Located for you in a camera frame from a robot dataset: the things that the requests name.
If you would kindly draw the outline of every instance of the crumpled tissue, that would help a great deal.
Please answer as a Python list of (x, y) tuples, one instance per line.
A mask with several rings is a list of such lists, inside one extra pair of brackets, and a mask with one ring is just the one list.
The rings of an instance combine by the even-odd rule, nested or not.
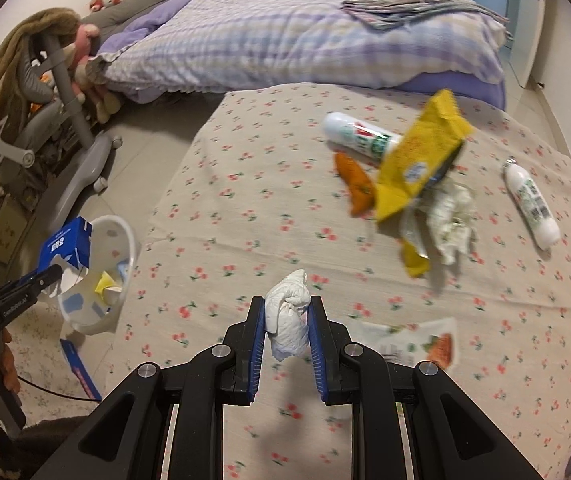
[(265, 297), (265, 330), (277, 361), (301, 355), (308, 346), (308, 325), (301, 316), (310, 304), (305, 270), (295, 270)]
[(452, 265), (457, 253), (469, 254), (470, 239), (475, 236), (472, 189), (446, 176), (429, 190), (419, 209), (426, 214), (427, 229), (444, 265)]

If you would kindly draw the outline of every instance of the blue box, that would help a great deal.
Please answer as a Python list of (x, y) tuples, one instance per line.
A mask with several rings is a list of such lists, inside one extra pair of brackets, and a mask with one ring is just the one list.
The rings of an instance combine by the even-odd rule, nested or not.
[(91, 238), (92, 224), (85, 218), (77, 216), (43, 244), (38, 272), (47, 269), (57, 254), (77, 269), (89, 267)]

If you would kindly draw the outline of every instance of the brown furry cloth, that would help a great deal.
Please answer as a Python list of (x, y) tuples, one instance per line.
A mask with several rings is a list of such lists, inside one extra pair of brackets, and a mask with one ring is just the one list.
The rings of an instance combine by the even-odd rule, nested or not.
[(28, 38), (48, 29), (60, 37), (61, 46), (72, 43), (78, 29), (79, 16), (72, 9), (45, 9), (23, 20), (0, 46), (0, 119), (8, 116), (3, 140), (14, 142), (27, 118), (29, 103), (18, 86), (16, 69), (27, 49)]

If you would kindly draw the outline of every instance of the pink stuffed animal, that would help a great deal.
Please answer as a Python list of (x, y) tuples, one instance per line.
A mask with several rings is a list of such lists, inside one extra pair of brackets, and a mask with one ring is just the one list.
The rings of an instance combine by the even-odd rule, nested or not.
[(91, 38), (99, 35), (96, 25), (81, 25), (76, 32), (76, 40), (63, 49), (73, 81), (78, 84), (96, 107), (96, 120), (107, 123), (112, 115), (121, 109), (119, 98), (103, 85), (95, 85), (86, 75)]

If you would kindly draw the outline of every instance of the bottle label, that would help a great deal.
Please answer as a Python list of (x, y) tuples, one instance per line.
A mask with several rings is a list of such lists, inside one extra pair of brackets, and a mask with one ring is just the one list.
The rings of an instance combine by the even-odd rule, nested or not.
[(552, 218), (539, 188), (536, 187), (531, 178), (524, 181), (521, 187), (517, 189), (515, 196), (531, 229), (536, 228), (543, 220)]
[(346, 124), (341, 128), (344, 144), (363, 155), (381, 160), (392, 136), (376, 132), (361, 123)]

